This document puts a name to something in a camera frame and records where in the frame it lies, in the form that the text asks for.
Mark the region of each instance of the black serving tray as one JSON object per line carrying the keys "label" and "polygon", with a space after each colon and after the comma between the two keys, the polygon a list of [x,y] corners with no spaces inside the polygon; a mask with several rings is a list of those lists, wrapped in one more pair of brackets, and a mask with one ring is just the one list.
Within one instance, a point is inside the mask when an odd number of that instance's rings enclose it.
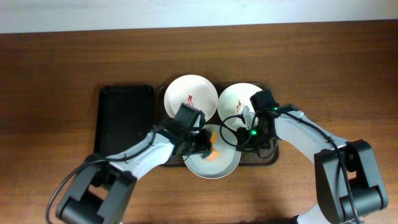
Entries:
{"label": "black serving tray", "polygon": [[150,85],[105,86],[99,91],[94,152],[119,154],[142,141],[155,123]]}
{"label": "black serving tray", "polygon": [[[254,83],[254,82],[249,82],[250,84],[256,85],[260,87],[261,89],[265,90],[268,89],[265,85],[261,83]],[[221,95],[221,93],[230,85],[234,85],[236,83],[213,83],[214,87],[217,90],[218,96]],[[156,105],[156,116],[155,120],[156,123],[159,123],[159,121],[162,121],[163,119],[169,118],[167,115],[167,112],[164,108],[164,94],[166,92],[166,89],[169,85],[162,85],[156,90],[156,96],[157,96],[157,105]],[[206,124],[217,124],[220,125],[222,120],[218,116],[218,113],[216,112],[213,117],[206,122]],[[270,150],[262,150],[261,151],[261,156],[266,157],[271,152],[274,150],[274,145],[271,144],[271,149]],[[279,146],[277,146],[273,156],[270,156],[268,159],[262,159],[260,158],[256,153],[252,152],[242,152],[241,155],[241,161],[239,162],[240,166],[269,166],[274,164],[279,158]],[[165,167],[181,167],[185,166],[185,163],[182,161],[181,156],[173,156],[170,158],[169,161],[167,161],[165,164],[163,164]]]}

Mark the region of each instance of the brown wooden surface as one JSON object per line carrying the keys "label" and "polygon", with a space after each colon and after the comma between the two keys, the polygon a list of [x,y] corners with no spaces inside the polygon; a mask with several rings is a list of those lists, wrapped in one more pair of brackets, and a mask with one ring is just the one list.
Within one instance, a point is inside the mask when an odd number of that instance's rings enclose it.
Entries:
{"label": "brown wooden surface", "polygon": [[[191,73],[263,82],[331,133],[367,140],[389,206],[364,220],[397,223],[397,72],[397,21],[1,34],[0,223],[44,222],[56,186],[93,150],[100,86]],[[152,170],[124,223],[270,220],[315,203],[313,165],[283,142],[274,166],[220,180]]]}

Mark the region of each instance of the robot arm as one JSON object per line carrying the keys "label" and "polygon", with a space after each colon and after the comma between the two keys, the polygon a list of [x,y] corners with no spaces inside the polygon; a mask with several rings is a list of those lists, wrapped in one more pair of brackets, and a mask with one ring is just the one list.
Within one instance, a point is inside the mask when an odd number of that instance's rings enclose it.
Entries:
{"label": "robot arm", "polygon": [[[361,217],[387,207],[386,190],[373,150],[366,141],[349,142],[330,134],[297,107],[279,106],[269,90],[257,92],[251,103],[256,114],[260,112],[256,127],[262,135],[260,139],[285,140],[315,164],[318,205],[299,215],[298,224],[346,223],[354,219],[354,212]],[[356,172],[356,177],[347,178],[346,182],[343,172],[347,171]]]}
{"label": "robot arm", "polygon": [[[137,180],[167,162],[172,154],[210,150],[211,133],[201,128],[204,123],[203,112],[182,105],[174,119],[155,127],[144,140],[126,151],[105,159],[96,154],[89,156],[85,164],[104,163],[87,166],[76,175],[57,206],[56,216],[65,223],[120,223]],[[91,193],[91,185],[108,190],[106,198]]]}
{"label": "robot arm", "polygon": [[[318,205],[296,217],[296,223],[346,223],[354,217],[339,160],[330,141],[340,150],[347,169],[357,173],[357,177],[350,180],[349,184],[358,215],[367,215],[387,207],[386,190],[368,143],[363,140],[348,142],[334,136],[292,105],[279,107],[269,90],[257,92],[251,102],[256,111],[272,107],[284,111],[272,116],[260,114],[257,118],[244,109],[246,131],[251,128],[248,124],[256,119],[257,133],[260,133],[257,143],[280,138],[291,143],[315,164]],[[288,114],[301,120],[297,121]],[[325,139],[301,121],[316,126],[330,139]],[[211,133],[201,129],[204,122],[201,111],[182,105],[175,119],[171,119],[164,128],[153,130],[130,149],[108,156],[106,161],[109,163],[95,164],[79,172],[57,207],[57,217],[66,223],[120,222],[138,179],[167,162],[172,154],[189,155],[210,150]],[[93,155],[87,161],[98,159],[103,158]],[[107,197],[104,200],[98,198],[89,191],[90,185],[108,189]]]}

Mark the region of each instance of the white plate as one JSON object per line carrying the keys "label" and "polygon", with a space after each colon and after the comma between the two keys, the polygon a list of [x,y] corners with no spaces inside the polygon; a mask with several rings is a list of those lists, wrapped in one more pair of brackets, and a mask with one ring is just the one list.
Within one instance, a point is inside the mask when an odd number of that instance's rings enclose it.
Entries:
{"label": "white plate", "polygon": [[201,110],[208,121],[218,106],[216,88],[199,75],[184,75],[174,80],[165,92],[164,107],[168,116],[174,118],[182,103]]}
{"label": "white plate", "polygon": [[[254,112],[250,97],[261,90],[258,86],[249,83],[237,83],[229,86],[218,99],[218,116],[224,120],[229,116],[241,114],[244,106],[248,106],[250,112]],[[246,127],[239,118],[231,118],[225,122],[225,125],[234,131],[240,127]]]}
{"label": "white plate", "polygon": [[[220,137],[220,126],[215,124],[206,124],[203,128],[209,129],[217,134],[216,142],[213,148],[217,150],[217,156],[212,161],[202,159],[201,154],[191,155],[188,158],[183,156],[187,167],[196,175],[206,179],[219,179],[230,174],[241,160],[241,152],[237,152],[235,147],[226,144]],[[237,144],[235,135],[228,129],[223,128],[224,138]]]}

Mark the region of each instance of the white wall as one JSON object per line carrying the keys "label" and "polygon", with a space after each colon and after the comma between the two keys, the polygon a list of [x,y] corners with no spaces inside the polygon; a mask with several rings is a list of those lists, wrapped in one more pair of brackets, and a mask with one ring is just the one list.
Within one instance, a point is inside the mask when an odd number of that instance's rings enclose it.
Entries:
{"label": "white wall", "polygon": [[0,32],[397,19],[398,0],[0,0]]}

